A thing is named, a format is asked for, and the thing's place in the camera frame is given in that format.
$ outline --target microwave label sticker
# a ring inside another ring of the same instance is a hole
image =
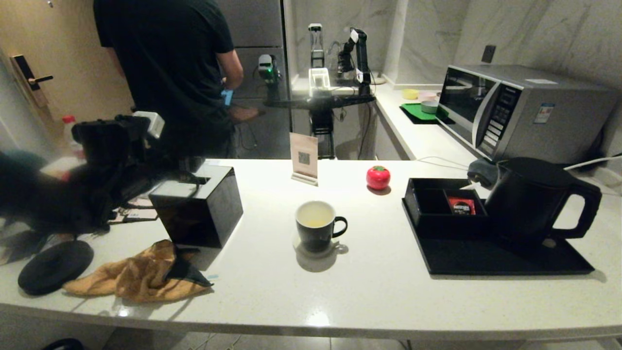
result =
[[[556,82],[548,79],[525,79],[528,82],[532,82],[534,84],[557,84]]]
[[[541,104],[538,115],[536,115],[536,119],[534,120],[534,124],[546,124],[549,120],[550,114],[553,113],[553,108],[555,108],[555,103]]]

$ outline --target black mug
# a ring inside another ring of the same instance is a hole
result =
[[[597,186],[540,159],[513,158],[497,167],[498,180],[485,204],[493,235],[517,244],[540,244],[548,237],[581,238],[592,225],[602,197]],[[585,199],[577,226],[554,229],[572,194]]]
[[[338,221],[346,225],[341,231],[334,232],[335,222]],[[329,248],[331,239],[346,232],[348,221],[342,216],[335,216],[335,209],[330,204],[312,201],[302,204],[296,210],[296,225],[303,248],[320,253]]]

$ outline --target nescafe coffee packet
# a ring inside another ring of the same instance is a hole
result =
[[[460,197],[447,197],[454,215],[475,215],[475,201]]]

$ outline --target microwave control panel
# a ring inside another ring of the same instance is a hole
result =
[[[503,84],[499,87],[499,94],[492,107],[488,124],[485,125],[484,139],[478,147],[487,156],[493,157],[520,96],[519,89]]]

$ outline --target red tomato-shaped timer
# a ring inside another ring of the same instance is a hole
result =
[[[367,185],[373,189],[385,189],[391,180],[391,173],[384,166],[376,165],[367,170]]]

